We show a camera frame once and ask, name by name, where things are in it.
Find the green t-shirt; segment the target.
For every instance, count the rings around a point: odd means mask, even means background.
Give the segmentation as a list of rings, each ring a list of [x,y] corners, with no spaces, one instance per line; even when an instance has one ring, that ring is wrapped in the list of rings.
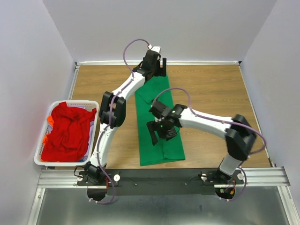
[[[149,112],[152,101],[165,89],[170,88],[168,77],[154,77],[135,92],[140,165],[156,165],[185,160],[180,133],[169,140],[159,139],[156,145],[148,131],[147,122],[154,116]]]

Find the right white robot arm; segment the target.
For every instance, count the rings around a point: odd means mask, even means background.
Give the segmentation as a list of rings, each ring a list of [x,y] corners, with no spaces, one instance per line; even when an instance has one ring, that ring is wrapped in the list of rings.
[[[153,145],[159,139],[171,140],[177,135],[178,128],[193,128],[208,132],[225,140],[227,155],[212,174],[202,172],[203,180],[227,183],[233,178],[235,170],[248,159],[256,141],[256,133],[242,115],[234,118],[220,117],[193,111],[185,105],[176,104],[173,108],[156,101],[149,112],[153,121],[147,122],[147,128]]]

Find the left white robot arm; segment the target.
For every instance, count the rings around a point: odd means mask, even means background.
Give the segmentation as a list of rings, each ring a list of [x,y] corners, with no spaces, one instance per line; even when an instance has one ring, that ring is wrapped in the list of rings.
[[[132,69],[129,78],[113,92],[105,92],[100,106],[100,124],[97,142],[84,172],[93,185],[99,185],[106,178],[109,146],[117,129],[126,118],[127,100],[153,77],[166,76],[166,58],[161,58],[161,47],[147,50],[143,60]]]

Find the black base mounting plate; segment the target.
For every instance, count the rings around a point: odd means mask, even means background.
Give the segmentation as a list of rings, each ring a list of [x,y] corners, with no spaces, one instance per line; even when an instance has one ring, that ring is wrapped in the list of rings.
[[[107,169],[95,179],[86,171],[77,175],[77,185],[88,188],[88,195],[214,195],[243,184],[240,170],[224,175],[217,168],[186,169]]]

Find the white plastic laundry basket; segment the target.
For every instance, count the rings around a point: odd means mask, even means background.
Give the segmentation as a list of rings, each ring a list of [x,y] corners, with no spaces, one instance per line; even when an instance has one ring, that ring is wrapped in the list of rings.
[[[95,115],[95,119],[93,122],[91,122],[90,125],[90,139],[89,139],[89,145],[88,145],[88,150],[86,152],[86,154],[84,155],[84,157],[79,161],[79,162],[43,162],[41,160],[41,154],[44,148],[43,145],[43,138],[45,136],[45,134],[47,133],[47,117],[49,115],[51,115],[52,110],[54,109],[54,107],[56,107],[59,103],[61,102],[66,102],[68,106],[74,106],[74,107],[81,107],[86,109],[87,111],[91,111],[92,108],[96,108],[97,112]],[[94,137],[95,137],[95,132],[96,132],[96,125],[97,125],[97,117],[98,117],[98,113],[99,113],[99,104],[96,101],[91,101],[91,100],[62,100],[62,101],[55,101],[51,104],[48,115],[44,121],[43,124],[43,130],[40,134],[40,138],[37,144],[37,148],[36,148],[36,152],[34,155],[34,162],[37,165],[41,165],[41,166],[48,166],[48,167],[67,167],[67,166],[84,166],[90,159],[91,157],[91,153],[92,153],[92,147],[93,147],[93,141],[94,141]]]

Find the red t-shirt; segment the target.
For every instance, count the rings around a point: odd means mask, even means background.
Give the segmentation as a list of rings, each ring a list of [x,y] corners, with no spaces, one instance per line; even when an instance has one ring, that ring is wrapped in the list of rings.
[[[51,112],[54,120],[52,132],[44,145],[43,162],[79,162],[88,150],[90,125],[94,121],[96,108],[87,111],[81,107],[59,103]]]

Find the aluminium back table rail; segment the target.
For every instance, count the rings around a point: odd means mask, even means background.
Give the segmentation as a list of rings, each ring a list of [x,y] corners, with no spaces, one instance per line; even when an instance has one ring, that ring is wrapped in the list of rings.
[[[81,61],[75,63],[78,66],[86,65],[124,65],[122,60],[102,60],[102,61]],[[213,61],[213,60],[167,60],[167,65],[240,65],[240,61]]]

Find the aluminium front rail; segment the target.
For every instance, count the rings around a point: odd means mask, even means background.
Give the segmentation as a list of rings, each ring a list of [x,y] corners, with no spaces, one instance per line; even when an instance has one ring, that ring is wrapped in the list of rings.
[[[289,179],[283,167],[244,168],[248,187],[279,187],[290,186]],[[83,188],[88,187],[85,182],[78,185],[73,170],[42,170],[38,188]]]

